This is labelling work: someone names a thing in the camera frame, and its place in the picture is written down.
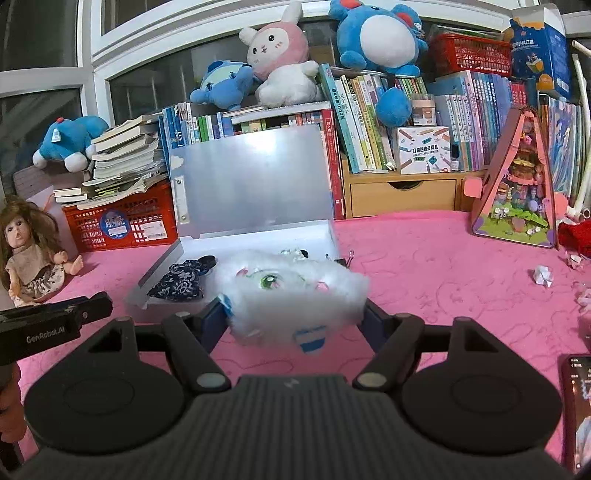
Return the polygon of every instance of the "pink table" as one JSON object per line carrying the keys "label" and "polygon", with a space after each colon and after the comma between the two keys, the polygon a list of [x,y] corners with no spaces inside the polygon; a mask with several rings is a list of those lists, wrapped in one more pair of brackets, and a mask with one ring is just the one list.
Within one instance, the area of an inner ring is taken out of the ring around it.
{"label": "pink table", "polygon": [[[558,387],[558,356],[586,351],[577,337],[572,288],[584,274],[571,270],[556,250],[477,238],[467,232],[466,223],[461,212],[397,213],[337,222],[335,230],[341,251],[355,251],[351,269],[370,277],[369,296],[383,309],[412,312],[439,325],[450,325],[456,316],[472,317]],[[54,301],[106,290],[115,305],[113,316],[123,316],[127,292],[165,250],[143,247],[85,255],[85,274],[72,279]],[[550,289],[531,279],[529,271],[538,264],[554,273]],[[83,337],[106,321],[85,326]],[[24,393],[80,341],[20,362]],[[232,381],[244,373],[338,372],[351,379],[371,356],[355,327],[330,338],[315,356],[295,349],[243,347],[228,332],[212,353]],[[163,356],[144,354],[142,359],[166,368]],[[442,359],[444,354],[424,355],[421,367]],[[25,455],[36,450],[30,435],[21,446]],[[562,425],[547,449],[560,459],[561,448]]]}

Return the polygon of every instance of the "cardboard box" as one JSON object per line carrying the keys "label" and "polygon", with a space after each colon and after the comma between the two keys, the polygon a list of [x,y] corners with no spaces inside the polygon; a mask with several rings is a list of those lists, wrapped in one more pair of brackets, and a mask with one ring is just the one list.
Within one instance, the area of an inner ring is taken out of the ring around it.
{"label": "cardboard box", "polygon": [[517,8],[512,14],[505,40],[511,43],[513,76],[533,77],[538,90],[570,99],[570,55],[558,7]]}
{"label": "cardboard box", "polygon": [[401,174],[450,172],[448,127],[394,129],[392,153]]}

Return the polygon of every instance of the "doll hair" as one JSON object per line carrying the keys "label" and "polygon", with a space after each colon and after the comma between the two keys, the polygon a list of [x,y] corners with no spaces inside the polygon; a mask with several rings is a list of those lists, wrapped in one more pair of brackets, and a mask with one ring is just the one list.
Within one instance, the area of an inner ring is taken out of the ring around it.
{"label": "doll hair", "polygon": [[45,252],[59,252],[60,245],[59,230],[56,219],[47,212],[41,210],[33,202],[23,200],[16,195],[6,195],[6,205],[0,212],[0,254],[2,256],[2,270],[0,271],[2,285],[8,290],[10,288],[10,276],[6,271],[8,259],[12,256],[12,248],[6,240],[6,227],[17,216],[26,221],[31,230],[31,236],[37,245]]}

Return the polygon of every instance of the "human hand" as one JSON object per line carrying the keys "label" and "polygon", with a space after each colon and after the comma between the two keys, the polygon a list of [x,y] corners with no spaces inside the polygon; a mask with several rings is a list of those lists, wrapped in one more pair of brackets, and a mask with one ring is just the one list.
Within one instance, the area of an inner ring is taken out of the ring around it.
{"label": "human hand", "polygon": [[22,440],[27,432],[24,409],[21,404],[21,369],[12,366],[12,380],[0,391],[0,439],[6,443]]}

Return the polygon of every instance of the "pink ear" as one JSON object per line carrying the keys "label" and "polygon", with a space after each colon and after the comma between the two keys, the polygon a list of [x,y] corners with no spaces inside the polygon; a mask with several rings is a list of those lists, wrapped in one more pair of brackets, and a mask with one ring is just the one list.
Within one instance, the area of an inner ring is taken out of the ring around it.
{"label": "pink ear", "polygon": [[340,4],[343,5],[345,8],[357,8],[363,5],[361,2],[357,0],[340,0]]}

